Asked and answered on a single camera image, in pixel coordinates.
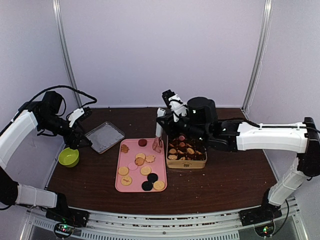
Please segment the silver metal tin lid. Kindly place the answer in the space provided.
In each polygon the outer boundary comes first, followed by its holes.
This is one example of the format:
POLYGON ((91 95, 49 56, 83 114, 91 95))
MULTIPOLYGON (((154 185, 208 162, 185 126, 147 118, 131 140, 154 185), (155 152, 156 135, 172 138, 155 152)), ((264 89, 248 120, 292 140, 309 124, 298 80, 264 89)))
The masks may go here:
POLYGON ((98 154, 112 148, 125 138, 125 133, 109 121, 102 123, 85 135, 91 142, 91 148, 98 154))

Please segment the leaf shaped tan cookie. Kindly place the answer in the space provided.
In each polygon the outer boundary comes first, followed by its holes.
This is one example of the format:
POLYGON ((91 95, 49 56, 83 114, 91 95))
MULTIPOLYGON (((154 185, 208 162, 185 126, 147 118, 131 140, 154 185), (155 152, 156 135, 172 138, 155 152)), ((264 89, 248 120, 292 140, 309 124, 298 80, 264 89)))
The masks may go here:
POLYGON ((153 163, 156 159, 156 156, 155 155, 147 155, 146 158, 145 158, 145 161, 147 163, 153 163))

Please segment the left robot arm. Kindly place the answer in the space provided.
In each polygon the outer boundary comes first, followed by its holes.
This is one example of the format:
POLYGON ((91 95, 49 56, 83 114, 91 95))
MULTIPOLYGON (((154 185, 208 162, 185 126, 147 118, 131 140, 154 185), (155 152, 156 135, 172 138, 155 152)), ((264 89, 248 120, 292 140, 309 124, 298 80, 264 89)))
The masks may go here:
POLYGON ((39 136, 61 136, 72 150, 90 147, 92 142, 86 137, 80 122, 91 115, 89 106, 96 102, 94 96, 76 88, 55 85, 40 91, 22 104, 0 132, 0 202, 4 206, 3 210, 14 205, 43 207, 52 209, 53 215, 61 222, 72 218, 71 209, 64 205, 66 200, 63 199, 63 194, 19 183, 10 177, 7 167, 18 148, 33 132, 39 136), (71 90, 89 101, 63 117, 59 111, 65 99, 57 89, 71 90))

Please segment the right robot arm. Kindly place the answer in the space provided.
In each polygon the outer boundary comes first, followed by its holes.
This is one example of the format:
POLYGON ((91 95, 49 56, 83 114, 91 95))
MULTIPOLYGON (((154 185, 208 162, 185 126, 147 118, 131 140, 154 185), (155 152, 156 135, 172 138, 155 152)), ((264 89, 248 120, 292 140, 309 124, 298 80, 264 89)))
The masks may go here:
POLYGON ((266 200, 256 210, 259 220, 268 220, 304 181, 320 174, 320 137, 314 120, 288 124, 254 123, 241 118, 218 119, 215 102, 194 97, 183 102, 171 90, 162 93, 168 111, 156 118, 157 129, 170 137, 186 136, 204 148, 222 152, 280 150, 296 153, 290 169, 266 191, 266 200))

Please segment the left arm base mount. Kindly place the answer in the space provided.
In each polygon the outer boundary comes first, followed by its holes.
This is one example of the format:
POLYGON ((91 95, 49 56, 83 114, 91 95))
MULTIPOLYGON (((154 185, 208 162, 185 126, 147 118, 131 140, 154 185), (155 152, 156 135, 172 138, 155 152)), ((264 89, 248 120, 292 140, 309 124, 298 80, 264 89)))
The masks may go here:
POLYGON ((88 211, 69 207, 65 210, 57 207, 46 208, 45 212, 45 217, 47 219, 51 219, 56 222, 64 223, 77 228, 86 227, 90 216, 90 213, 88 211))

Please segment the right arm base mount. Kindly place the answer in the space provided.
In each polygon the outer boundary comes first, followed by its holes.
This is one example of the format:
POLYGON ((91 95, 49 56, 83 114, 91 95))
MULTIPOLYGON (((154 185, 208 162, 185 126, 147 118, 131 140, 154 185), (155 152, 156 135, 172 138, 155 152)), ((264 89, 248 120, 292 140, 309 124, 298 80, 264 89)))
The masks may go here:
POLYGON ((268 206, 259 206, 241 210, 238 214, 243 227, 269 222, 283 215, 282 211, 278 207, 268 206))

